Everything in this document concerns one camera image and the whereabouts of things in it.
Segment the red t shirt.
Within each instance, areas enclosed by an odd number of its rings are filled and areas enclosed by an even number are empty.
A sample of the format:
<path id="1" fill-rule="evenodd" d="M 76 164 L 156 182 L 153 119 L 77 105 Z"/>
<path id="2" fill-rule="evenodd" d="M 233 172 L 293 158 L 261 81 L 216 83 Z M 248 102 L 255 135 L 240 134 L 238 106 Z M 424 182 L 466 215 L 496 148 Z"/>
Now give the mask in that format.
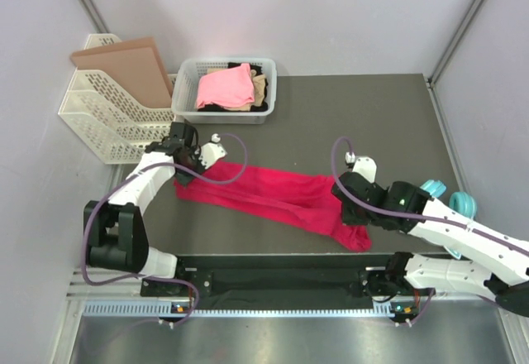
<path id="1" fill-rule="evenodd" d="M 174 183 L 180 199 L 211 204 L 301 228 L 334 239 L 349 251 L 365 252 L 372 241 L 365 226 L 346 226 L 329 175 L 305 175 L 249 165 L 230 184 L 195 179 Z"/>

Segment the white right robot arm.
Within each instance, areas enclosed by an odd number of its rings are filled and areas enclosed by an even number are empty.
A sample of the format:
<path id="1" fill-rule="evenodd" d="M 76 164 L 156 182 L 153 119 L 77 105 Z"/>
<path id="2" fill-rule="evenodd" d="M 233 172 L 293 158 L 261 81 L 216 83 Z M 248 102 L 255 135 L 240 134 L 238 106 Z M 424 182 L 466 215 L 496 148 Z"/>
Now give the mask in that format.
<path id="1" fill-rule="evenodd" d="M 411 289 L 477 295 L 522 317 L 528 315 L 528 243 L 467 218 L 425 190 L 404 181 L 387 189 L 347 171 L 335 179 L 346 225 L 375 225 L 459 252 L 442 259 L 396 252 L 384 281 L 395 294 Z"/>

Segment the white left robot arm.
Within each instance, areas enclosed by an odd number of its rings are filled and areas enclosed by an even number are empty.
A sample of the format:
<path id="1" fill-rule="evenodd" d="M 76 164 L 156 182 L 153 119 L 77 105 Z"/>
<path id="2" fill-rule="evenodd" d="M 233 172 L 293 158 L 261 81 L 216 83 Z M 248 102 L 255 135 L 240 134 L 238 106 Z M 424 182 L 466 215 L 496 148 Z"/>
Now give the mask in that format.
<path id="1" fill-rule="evenodd" d="M 198 130 L 172 122 L 169 135 L 151 142 L 136 168 L 102 199 L 83 210 L 83 266 L 138 274 L 149 260 L 143 213 L 165 182 L 186 182 L 204 171 Z"/>

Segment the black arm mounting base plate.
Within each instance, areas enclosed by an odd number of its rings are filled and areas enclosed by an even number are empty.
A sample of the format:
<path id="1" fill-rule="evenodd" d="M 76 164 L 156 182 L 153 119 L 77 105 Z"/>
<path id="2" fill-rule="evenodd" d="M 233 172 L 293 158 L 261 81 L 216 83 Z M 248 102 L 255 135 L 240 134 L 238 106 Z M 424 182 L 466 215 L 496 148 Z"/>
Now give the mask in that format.
<path id="1" fill-rule="evenodd" d="M 426 296 L 384 277 L 388 254 L 185 255 L 176 276 L 203 310 L 366 309 L 375 297 Z"/>

